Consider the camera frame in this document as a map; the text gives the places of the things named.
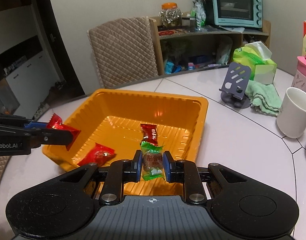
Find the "green towel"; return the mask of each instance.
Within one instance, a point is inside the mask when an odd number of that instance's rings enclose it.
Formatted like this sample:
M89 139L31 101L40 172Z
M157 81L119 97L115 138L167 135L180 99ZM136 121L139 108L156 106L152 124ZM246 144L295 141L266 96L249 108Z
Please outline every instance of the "green towel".
M282 101L273 84L263 85L249 80L245 95L251 100L251 106L254 106L256 111L266 114L277 116L282 105Z

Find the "white mug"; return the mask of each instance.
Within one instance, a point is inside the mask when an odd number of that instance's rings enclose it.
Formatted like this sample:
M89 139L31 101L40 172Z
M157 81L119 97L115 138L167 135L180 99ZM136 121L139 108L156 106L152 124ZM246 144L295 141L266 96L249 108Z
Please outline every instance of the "white mug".
M277 125L283 134L298 138L306 129L306 93L299 88L286 90L282 106L277 115Z

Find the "white table top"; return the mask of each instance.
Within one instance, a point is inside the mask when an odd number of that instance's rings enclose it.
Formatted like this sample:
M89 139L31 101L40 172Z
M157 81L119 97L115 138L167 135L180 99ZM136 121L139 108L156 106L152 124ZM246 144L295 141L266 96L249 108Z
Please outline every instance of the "white table top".
M290 139L280 132L275 117L259 114L251 108L232 109L223 105L219 88L226 72L227 69L217 69L187 73L122 89L206 97L209 107L197 165L207 167L212 162L221 163L289 194L300 209L294 238L306 240L306 130L298 140ZM292 80L293 76L277 70L274 85L282 99ZM66 119L85 100L50 109L39 121L48 122L53 113ZM0 240L14 236L5 216L10 198L61 173L63 171L42 154L41 148L32 150L28 156L10 159L0 184Z

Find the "red candy wrapper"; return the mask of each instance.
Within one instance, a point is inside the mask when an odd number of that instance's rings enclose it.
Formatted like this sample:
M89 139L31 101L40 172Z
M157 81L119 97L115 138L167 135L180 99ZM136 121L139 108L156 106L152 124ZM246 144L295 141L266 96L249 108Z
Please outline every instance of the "red candy wrapper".
M95 147L89 151L82 161L78 163L79 166L83 166L88 163L97 163L102 166L107 161L113 159L116 156L114 150L104 145L95 143Z
M74 143L74 141L76 140L76 138L78 137L78 135L80 134L80 130L75 129L71 126L65 125L62 123L62 118L60 116L58 116L57 114L53 114L53 116L51 117L51 120L49 121L49 123L46 126L47 129L58 129L58 130L67 130L70 131L73 135L73 141L66 146L66 150L68 151L72 144Z
M141 124L141 128L143 131L142 142L149 142L157 146L156 124Z

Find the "orange jar lid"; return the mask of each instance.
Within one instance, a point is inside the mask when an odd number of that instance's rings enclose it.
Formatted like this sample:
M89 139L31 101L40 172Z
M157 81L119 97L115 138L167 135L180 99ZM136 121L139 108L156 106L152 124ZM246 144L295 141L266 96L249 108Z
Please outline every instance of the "orange jar lid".
M162 9L172 9L177 8L177 4L175 2L167 2L162 4Z

